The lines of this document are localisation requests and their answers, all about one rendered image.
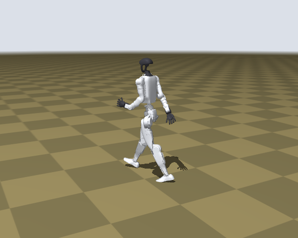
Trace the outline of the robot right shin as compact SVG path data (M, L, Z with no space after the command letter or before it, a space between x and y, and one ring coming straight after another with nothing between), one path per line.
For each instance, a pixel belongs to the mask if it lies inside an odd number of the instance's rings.
M139 142L138 142L136 151L135 151L134 159L132 160L133 162L136 162L138 160L140 154L142 154L144 152L146 146L147 145L142 145L141 144L141 139L140 139Z

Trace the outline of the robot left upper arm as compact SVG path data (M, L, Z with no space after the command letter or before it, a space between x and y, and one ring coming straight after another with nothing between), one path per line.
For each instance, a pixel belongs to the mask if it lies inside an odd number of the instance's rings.
M144 97L144 84L145 84L145 78L138 78L136 79L136 86L138 90L139 97L142 99L141 103L144 102L145 97Z

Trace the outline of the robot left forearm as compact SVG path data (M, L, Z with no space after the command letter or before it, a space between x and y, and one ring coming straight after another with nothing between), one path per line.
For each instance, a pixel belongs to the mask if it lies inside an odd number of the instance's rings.
M138 107L139 104L141 103L142 99L140 97L138 97L133 103L131 103L130 105L125 104L125 108L129 109L129 110L133 110L134 108Z

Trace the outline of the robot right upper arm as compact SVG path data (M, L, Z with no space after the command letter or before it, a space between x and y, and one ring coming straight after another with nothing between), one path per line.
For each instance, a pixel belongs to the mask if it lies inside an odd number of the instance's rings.
M162 92L162 88L161 88L161 85L160 85L160 82L159 82L159 77L158 76L155 76L156 77L156 85L157 85L157 98L158 99L161 99L164 97L164 94Z

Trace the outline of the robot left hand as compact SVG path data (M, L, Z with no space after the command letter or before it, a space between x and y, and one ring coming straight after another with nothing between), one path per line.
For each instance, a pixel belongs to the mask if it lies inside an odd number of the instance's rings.
M120 99L118 99L118 101L117 101L118 103L118 107L123 107L123 108L125 108L125 104L128 104L128 103L125 103L124 101L123 101L123 99L122 99L122 97L121 97L121 100ZM129 104L128 104L129 105Z

